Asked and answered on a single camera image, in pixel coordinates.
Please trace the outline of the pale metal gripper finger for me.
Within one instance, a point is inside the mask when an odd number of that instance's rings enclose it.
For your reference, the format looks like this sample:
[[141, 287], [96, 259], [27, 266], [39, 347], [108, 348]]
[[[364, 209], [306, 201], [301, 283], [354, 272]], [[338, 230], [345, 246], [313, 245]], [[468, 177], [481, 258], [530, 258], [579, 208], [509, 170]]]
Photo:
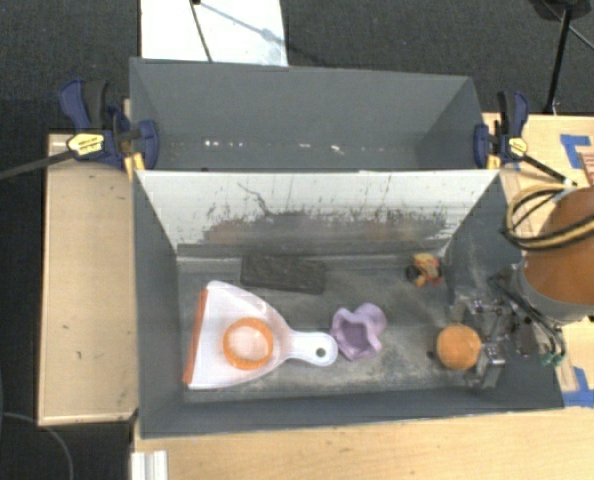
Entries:
[[475, 366], [465, 374], [467, 386], [479, 390], [494, 389], [505, 365], [501, 345], [484, 343]]
[[450, 305], [450, 322], [484, 322], [496, 314], [497, 305], [486, 291], [455, 291]]

